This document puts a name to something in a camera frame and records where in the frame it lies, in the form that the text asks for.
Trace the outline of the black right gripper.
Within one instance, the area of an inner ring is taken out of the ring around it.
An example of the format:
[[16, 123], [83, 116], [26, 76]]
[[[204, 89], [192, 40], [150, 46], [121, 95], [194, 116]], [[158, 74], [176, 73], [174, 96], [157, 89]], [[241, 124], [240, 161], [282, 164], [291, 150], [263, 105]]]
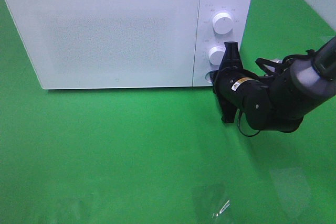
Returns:
[[260, 78], [243, 69], [238, 42], [224, 42], [220, 69], [212, 72], [213, 90], [225, 124], [234, 123], [237, 109], [260, 108]]

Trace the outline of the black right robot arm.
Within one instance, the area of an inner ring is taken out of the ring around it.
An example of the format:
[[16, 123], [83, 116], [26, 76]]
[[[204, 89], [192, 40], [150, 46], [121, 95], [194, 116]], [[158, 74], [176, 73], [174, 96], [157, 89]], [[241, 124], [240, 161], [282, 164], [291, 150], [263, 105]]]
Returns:
[[335, 96], [335, 38], [319, 50], [276, 62], [257, 58], [264, 76], [243, 67], [236, 42], [226, 42], [219, 69], [209, 73], [224, 123], [245, 115], [256, 132], [294, 132], [303, 117]]

